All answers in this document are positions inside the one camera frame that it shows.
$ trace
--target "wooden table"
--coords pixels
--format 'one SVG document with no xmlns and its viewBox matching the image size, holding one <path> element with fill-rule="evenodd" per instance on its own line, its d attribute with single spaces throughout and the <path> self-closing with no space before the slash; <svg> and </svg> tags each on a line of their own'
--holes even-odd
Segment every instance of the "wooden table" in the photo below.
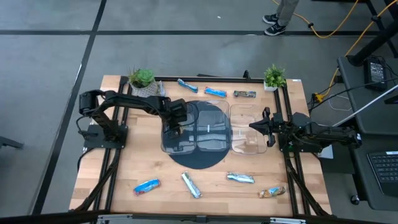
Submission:
<svg viewBox="0 0 398 224">
<path fill-rule="evenodd" d="M 118 90 L 120 76 L 106 75 L 102 90 Z M 257 104 L 268 106 L 276 112 L 275 98 L 272 92 L 265 92 L 260 83 L 190 83 L 199 87 L 197 94 L 178 86 L 177 82 L 164 82 L 167 96 L 172 100 L 220 100 L 216 96 L 206 95 L 206 86 L 226 90 L 225 100 L 233 104 Z M 300 80 L 287 80 L 292 112 L 308 115 L 307 104 Z M 254 90 L 256 98 L 235 98 L 234 90 Z M 283 92 L 279 90 L 282 112 L 286 119 Z M 106 111 L 111 117 L 113 109 Z M 168 214 L 205 214 L 205 215 L 250 215 L 291 217 L 289 191 L 275 198 L 259 199 L 262 189 L 275 186 L 287 188 L 287 175 L 279 145 L 270 147 L 263 154 L 237 156 L 230 151 L 217 165 L 194 170 L 174 162 L 160 149 L 160 118 L 146 114 L 141 110 L 129 110 L 127 119 L 129 133 L 126 147 L 122 150 L 111 211 L 122 213 L 168 213 Z M 88 196 L 98 182 L 104 149 L 95 149 L 81 161 L 70 208 L 76 208 Z M 310 153 L 301 153 L 305 183 L 317 202 L 327 212 L 331 212 L 321 165 Z M 188 171 L 203 196 L 194 199 L 181 180 L 181 173 Z M 241 184 L 226 180 L 226 172 L 236 171 L 253 175 L 255 184 Z M 159 178 L 162 186 L 143 195 L 134 196 L 133 188 L 147 180 Z M 300 191 L 296 196 L 300 213 L 303 213 Z M 100 208 L 104 208 L 105 186 Z"/>
</svg>

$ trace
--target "sneaker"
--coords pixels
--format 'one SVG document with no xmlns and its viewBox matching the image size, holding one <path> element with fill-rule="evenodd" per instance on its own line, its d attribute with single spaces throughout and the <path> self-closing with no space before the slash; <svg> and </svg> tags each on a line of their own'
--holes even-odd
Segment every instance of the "sneaker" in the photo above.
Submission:
<svg viewBox="0 0 398 224">
<path fill-rule="evenodd" d="M 268 24 L 274 25 L 278 21 L 277 14 L 265 15 L 262 17 L 262 20 Z"/>
<path fill-rule="evenodd" d="M 265 35 L 279 35 L 285 32 L 286 26 L 280 26 L 278 23 L 275 23 L 272 27 L 266 29 L 264 31 Z"/>
</svg>

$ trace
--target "keyboard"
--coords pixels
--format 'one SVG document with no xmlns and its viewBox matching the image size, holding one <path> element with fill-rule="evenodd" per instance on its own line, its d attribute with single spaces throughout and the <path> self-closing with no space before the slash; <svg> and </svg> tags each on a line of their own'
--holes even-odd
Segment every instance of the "keyboard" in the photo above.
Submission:
<svg viewBox="0 0 398 224">
<path fill-rule="evenodd" d="M 369 153 L 368 159 L 381 192 L 398 197 L 398 151 Z"/>
</svg>

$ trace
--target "chair leg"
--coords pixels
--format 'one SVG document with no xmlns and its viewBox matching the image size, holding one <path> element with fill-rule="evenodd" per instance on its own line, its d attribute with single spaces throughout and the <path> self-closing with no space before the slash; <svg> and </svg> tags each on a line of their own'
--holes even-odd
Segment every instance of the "chair leg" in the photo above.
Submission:
<svg viewBox="0 0 398 224">
<path fill-rule="evenodd" d="M 24 147 L 23 143 L 19 143 L 19 142 L 16 142 L 14 140 L 4 138 L 4 137 L 0 137 L 0 143 L 2 146 L 11 146 L 16 149 L 22 149 L 22 147 Z"/>
</svg>

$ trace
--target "plant pot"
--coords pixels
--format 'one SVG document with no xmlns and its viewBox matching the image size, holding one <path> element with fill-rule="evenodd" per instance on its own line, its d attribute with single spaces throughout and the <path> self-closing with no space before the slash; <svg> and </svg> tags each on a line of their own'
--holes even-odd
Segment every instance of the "plant pot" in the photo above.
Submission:
<svg viewBox="0 0 398 224">
<path fill-rule="evenodd" d="M 266 83 L 266 81 L 264 80 L 264 90 L 265 90 L 265 91 L 275 91 L 276 89 L 278 89 L 278 87 L 270 87 L 270 86 L 267 86 L 267 83 Z"/>
<path fill-rule="evenodd" d="M 137 88 L 131 83 L 130 85 L 132 88 L 131 95 L 133 96 L 148 97 L 158 95 L 158 86 L 155 81 L 153 81 L 151 84 L 149 84 L 149 86 L 144 88 Z"/>
</svg>

